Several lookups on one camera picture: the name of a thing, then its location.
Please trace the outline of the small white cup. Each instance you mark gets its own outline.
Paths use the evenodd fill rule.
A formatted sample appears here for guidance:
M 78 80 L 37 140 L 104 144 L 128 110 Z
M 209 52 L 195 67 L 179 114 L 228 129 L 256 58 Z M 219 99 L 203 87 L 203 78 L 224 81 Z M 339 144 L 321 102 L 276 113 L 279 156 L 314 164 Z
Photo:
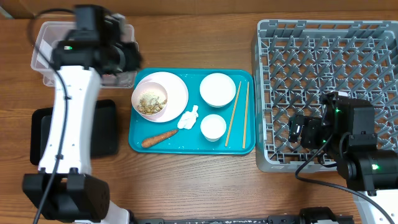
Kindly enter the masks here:
M 202 119 L 200 131 L 208 141 L 215 142 L 226 132 L 226 121 L 220 115 L 209 114 Z

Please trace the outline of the large white bowl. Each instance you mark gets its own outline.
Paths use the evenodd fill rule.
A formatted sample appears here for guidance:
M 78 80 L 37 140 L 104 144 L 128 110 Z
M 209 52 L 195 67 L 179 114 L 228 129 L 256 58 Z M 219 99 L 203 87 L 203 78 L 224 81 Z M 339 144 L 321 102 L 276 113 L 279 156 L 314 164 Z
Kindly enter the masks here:
M 224 73 L 209 74 L 200 83 L 202 99 L 214 108 L 230 103 L 236 95 L 236 90 L 233 79 Z

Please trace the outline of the white tissue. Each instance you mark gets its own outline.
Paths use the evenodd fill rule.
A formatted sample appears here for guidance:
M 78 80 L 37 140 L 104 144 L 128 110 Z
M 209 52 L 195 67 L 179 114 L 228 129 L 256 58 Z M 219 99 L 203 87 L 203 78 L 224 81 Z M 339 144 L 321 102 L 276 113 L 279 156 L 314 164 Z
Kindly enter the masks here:
M 192 111 L 186 111 L 177 123 L 178 129 L 192 129 L 198 118 L 198 106 L 194 105 Z

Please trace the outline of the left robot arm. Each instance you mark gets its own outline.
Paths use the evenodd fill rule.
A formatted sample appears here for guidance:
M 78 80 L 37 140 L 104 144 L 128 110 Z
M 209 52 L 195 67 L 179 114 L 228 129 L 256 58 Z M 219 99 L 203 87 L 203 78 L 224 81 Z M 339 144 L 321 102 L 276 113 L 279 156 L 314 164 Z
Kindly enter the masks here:
M 80 4 L 76 26 L 58 42 L 49 67 L 55 100 L 49 138 L 38 171 L 25 174 L 22 189 L 37 208 L 36 218 L 64 223 L 134 223 L 130 210 L 110 199 L 109 185 L 91 174 L 91 134 L 103 75 L 136 72 L 142 56 L 123 42 L 124 17 Z

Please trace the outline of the wooden chopstick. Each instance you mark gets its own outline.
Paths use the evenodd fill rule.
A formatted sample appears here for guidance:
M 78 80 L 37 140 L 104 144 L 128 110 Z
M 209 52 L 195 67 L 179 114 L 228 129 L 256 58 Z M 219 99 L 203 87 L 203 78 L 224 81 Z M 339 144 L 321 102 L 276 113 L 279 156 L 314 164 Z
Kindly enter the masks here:
M 246 100 L 245 100 L 245 114 L 244 114 L 244 128 L 243 128 L 243 145 L 242 148 L 246 148 L 246 132 L 247 132 L 247 123 L 248 123 L 248 104 L 249 104 L 249 86 L 250 83 L 247 82 L 246 88 Z
M 229 126 L 228 126 L 226 142 L 225 142 L 225 145 L 224 145 L 225 147 L 227 147 L 228 143 L 229 143 L 231 130 L 232 130 L 232 125 L 233 125 L 233 121 L 234 121 L 234 115 L 235 115 L 235 111 L 236 111 L 236 107 L 237 107 L 237 103 L 238 103 L 238 99 L 239 99 L 240 89 L 241 89 L 241 82 L 239 82 L 238 90 L 236 92 L 236 96 L 235 96 L 235 100 L 234 100 L 234 106 L 233 106 L 233 110 L 232 110 L 232 113 L 231 113 L 231 118 L 230 118 L 230 122 L 229 122 Z

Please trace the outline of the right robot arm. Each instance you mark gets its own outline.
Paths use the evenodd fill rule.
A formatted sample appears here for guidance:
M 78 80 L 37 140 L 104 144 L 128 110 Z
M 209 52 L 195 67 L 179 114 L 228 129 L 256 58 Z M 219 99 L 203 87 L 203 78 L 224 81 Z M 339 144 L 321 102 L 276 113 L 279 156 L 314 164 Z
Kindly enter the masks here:
M 323 94 L 320 103 L 320 118 L 289 119 L 289 142 L 314 150 L 295 178 L 352 194 L 363 223 L 397 223 L 397 153 L 377 147 L 374 106 L 341 91 Z M 330 167 L 345 179 L 344 186 L 299 175 L 313 160 L 325 166 L 323 156 L 333 160 Z

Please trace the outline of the pink bowl with food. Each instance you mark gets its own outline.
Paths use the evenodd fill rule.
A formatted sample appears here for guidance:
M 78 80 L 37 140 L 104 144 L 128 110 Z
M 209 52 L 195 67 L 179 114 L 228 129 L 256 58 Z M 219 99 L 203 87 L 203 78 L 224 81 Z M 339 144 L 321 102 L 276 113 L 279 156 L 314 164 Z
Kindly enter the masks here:
M 155 120 L 165 113 L 168 99 L 168 93 L 161 84 L 144 82 L 135 87 L 131 103 L 134 110 L 143 118 Z

